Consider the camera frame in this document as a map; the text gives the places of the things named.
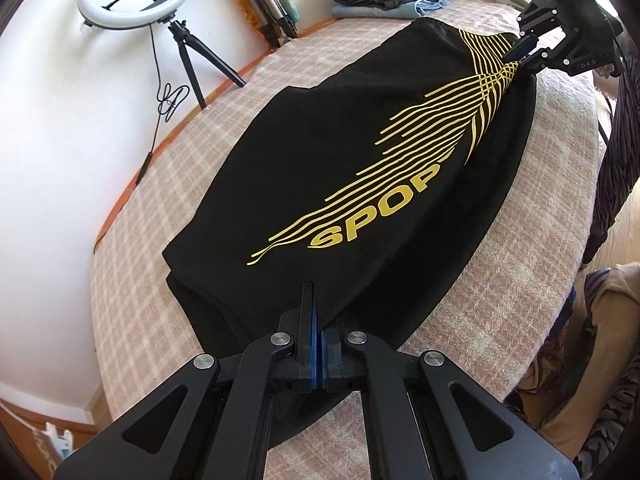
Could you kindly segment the dark patterned sleeve forearm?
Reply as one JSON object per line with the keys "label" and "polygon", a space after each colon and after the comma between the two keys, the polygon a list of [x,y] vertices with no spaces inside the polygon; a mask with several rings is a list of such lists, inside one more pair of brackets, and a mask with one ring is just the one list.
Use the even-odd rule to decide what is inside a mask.
{"label": "dark patterned sleeve forearm", "polygon": [[592,222],[582,265],[591,262],[639,180],[639,55],[624,57],[612,131],[598,174]]}

